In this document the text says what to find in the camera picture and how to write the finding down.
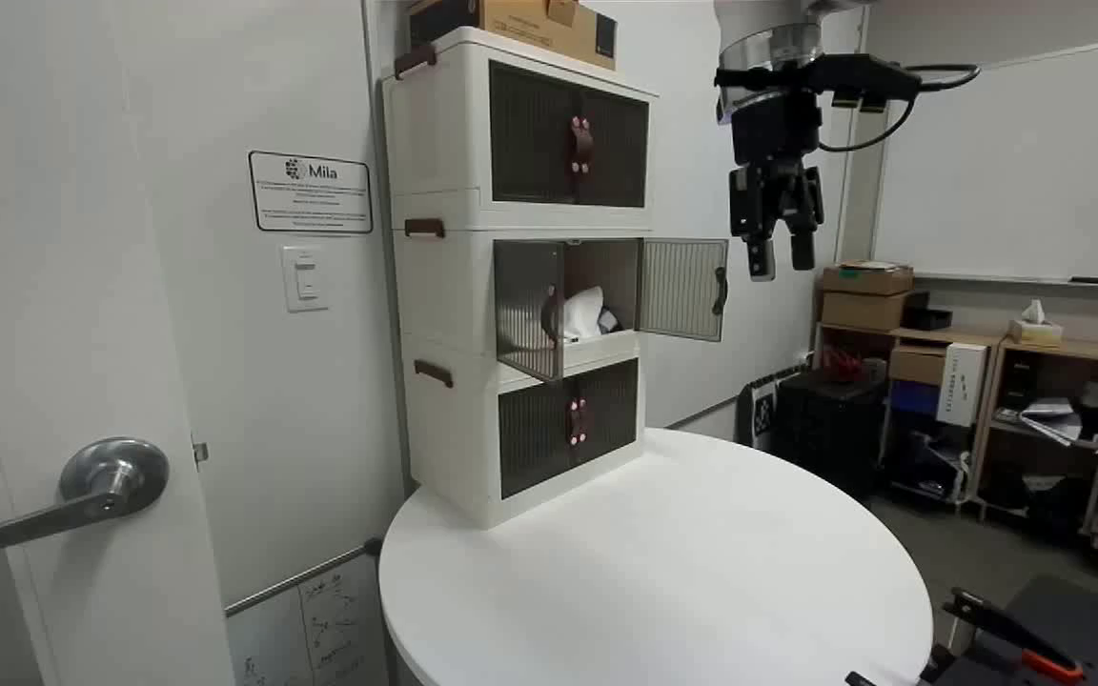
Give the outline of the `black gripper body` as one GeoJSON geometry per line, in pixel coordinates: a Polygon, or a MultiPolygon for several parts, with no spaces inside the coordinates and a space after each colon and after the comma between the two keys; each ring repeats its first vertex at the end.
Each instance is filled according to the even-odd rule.
{"type": "Polygon", "coordinates": [[[913,104],[922,91],[918,76],[870,53],[824,53],[780,67],[720,67],[714,85],[735,95],[730,108],[735,163],[763,183],[775,224],[785,220],[791,180],[803,174],[810,169],[806,158],[822,147],[824,91],[833,91],[841,108],[913,104]]]}

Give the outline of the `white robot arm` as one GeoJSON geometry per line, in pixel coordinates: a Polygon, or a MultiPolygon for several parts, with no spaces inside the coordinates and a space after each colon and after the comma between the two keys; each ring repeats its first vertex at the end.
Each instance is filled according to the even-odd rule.
{"type": "Polygon", "coordinates": [[[775,227],[791,227],[795,267],[815,267],[824,224],[822,147],[824,108],[916,108],[922,80],[870,53],[824,53],[822,20],[843,0],[717,0],[720,57],[717,118],[734,126],[730,219],[749,246],[749,274],[775,274],[775,227]]]}

